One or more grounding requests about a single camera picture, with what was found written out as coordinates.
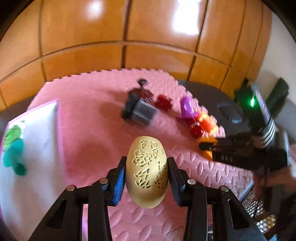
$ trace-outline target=orange wooden wall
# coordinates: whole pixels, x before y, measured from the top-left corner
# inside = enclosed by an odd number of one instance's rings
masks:
[[[101,69],[162,69],[233,97],[256,79],[270,29],[260,0],[34,0],[0,42],[0,110]]]

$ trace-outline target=pink foam mat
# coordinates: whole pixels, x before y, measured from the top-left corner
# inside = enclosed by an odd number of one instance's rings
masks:
[[[160,111],[150,126],[121,119],[127,91],[138,87],[137,79],[146,78],[155,96],[165,94],[173,99],[169,112]],[[82,73],[47,82],[29,109],[58,99],[61,107],[62,141],[65,153],[67,183],[77,187],[91,185],[115,168],[126,156],[138,136],[152,136],[161,141],[167,156],[179,168],[205,186],[227,185],[239,196],[251,182],[252,173],[240,168],[208,161],[196,150],[180,115],[180,98],[191,95],[168,73],[161,70],[111,70]],[[224,137],[219,127],[216,137]],[[83,214],[83,231],[87,232],[87,207]],[[108,207],[113,240],[182,240],[187,208],[174,202],[170,187],[164,200],[155,208],[143,209],[133,203],[125,188],[117,207]],[[209,223],[212,220],[208,207]]]

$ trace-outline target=purple toy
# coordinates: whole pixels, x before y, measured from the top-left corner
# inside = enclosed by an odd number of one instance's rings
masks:
[[[192,98],[189,96],[184,96],[180,100],[181,105],[181,116],[180,118],[188,119],[188,118],[195,118],[199,115],[198,112],[193,110]]]

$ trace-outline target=red cylinder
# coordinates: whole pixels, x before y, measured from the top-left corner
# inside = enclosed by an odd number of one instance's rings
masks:
[[[188,118],[188,119],[185,119],[185,121],[194,138],[199,138],[203,135],[203,130],[200,127],[199,122],[195,118]]]

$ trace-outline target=carved pattern on egg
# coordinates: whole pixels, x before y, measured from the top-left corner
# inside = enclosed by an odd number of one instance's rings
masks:
[[[131,199],[140,207],[152,208],[162,201],[168,185],[168,166],[159,140],[134,140],[127,156],[126,185]]]

